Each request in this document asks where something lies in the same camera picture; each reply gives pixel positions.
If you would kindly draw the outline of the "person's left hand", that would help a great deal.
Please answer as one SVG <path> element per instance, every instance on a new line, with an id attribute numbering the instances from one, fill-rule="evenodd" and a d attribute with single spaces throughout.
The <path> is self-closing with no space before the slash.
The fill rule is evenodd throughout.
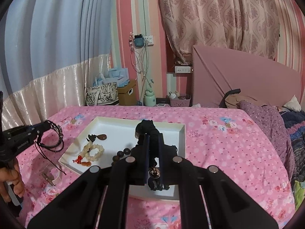
<path id="1" fill-rule="evenodd" d="M 1 168 L 0 169 L 0 181 L 1 181 L 1 197 L 3 198 L 5 203 L 9 203 L 11 198 L 9 196 L 8 191 L 5 188 L 5 182 L 12 182 L 14 185 L 13 191 L 15 195 L 22 198 L 25 193 L 24 182 L 22 180 L 22 176 L 20 173 L 19 163 L 17 158 L 13 160 L 13 169 Z"/>

